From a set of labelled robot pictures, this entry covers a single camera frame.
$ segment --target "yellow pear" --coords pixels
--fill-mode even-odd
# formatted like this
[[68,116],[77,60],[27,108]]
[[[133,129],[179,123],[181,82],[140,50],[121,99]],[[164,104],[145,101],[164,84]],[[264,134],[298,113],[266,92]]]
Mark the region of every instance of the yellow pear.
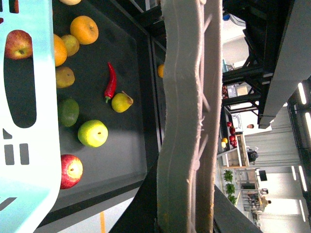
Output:
[[74,55],[79,50],[80,44],[76,37],[73,35],[64,35],[61,38],[65,43],[68,57]]
[[69,87],[74,83],[75,77],[69,67],[58,67],[56,68],[55,74],[57,88]]
[[131,107],[133,103],[133,99],[122,91],[122,93],[118,93],[114,96],[111,101],[111,106],[117,113],[123,113]]
[[81,0],[60,0],[60,1],[69,6],[76,5],[79,2],[81,2]]

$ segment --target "light blue basket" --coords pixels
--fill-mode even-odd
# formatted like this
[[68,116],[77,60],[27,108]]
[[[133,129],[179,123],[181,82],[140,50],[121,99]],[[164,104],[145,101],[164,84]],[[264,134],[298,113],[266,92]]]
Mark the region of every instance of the light blue basket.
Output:
[[[60,187],[61,164],[58,139],[57,99],[53,52],[52,1],[19,0],[19,13],[9,11],[2,0],[0,18],[0,232],[33,232],[53,207]],[[27,129],[12,120],[4,88],[6,36],[24,30],[33,42],[37,118]],[[28,145],[29,164],[22,165],[20,145]],[[14,150],[14,165],[6,165],[5,145]]]

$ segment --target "ceiling light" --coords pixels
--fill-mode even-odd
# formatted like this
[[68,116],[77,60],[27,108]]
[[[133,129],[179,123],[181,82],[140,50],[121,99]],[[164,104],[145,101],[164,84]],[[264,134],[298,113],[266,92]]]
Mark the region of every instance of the ceiling light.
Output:
[[305,113],[305,118],[306,118],[306,122],[307,122],[309,137],[311,138],[311,116],[310,116],[310,113]]
[[292,172],[293,172],[293,177],[294,177],[294,180],[297,180],[297,177],[296,177],[296,171],[295,171],[294,166],[292,166]]
[[301,103],[306,104],[307,100],[306,100],[305,91],[303,90],[302,83],[298,84],[298,89],[299,89],[299,94],[300,94],[300,98],[301,98]]
[[299,173],[302,181],[303,190],[307,191],[307,184],[305,180],[305,175],[303,174],[302,166],[299,166]]
[[300,204],[302,219],[303,219],[303,221],[305,222],[305,221],[306,221],[306,217],[305,217],[305,212],[303,211],[302,201],[301,201],[301,200],[299,200],[299,204]]

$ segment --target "lime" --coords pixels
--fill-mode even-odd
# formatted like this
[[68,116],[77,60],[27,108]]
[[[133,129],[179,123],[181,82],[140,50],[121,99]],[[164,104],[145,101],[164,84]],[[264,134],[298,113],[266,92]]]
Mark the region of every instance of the lime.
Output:
[[58,104],[58,120],[66,127],[73,126],[79,116],[79,105],[72,99],[66,99]]

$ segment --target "apple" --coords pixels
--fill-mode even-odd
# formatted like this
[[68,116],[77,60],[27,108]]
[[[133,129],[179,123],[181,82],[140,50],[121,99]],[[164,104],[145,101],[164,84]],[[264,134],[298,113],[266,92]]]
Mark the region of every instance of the apple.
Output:
[[4,56],[13,60],[30,57],[33,54],[31,36],[22,30],[11,31],[5,44]]
[[78,139],[88,147],[100,147],[108,138],[107,127],[99,120],[85,122],[78,131]]
[[81,2],[81,0],[60,0],[60,1],[69,6],[73,6]]
[[60,189],[68,189],[74,187],[83,174],[83,166],[81,160],[72,154],[63,154],[61,156],[62,163],[62,180]]
[[235,134],[235,128],[234,127],[231,127],[229,131],[230,131],[231,135]]

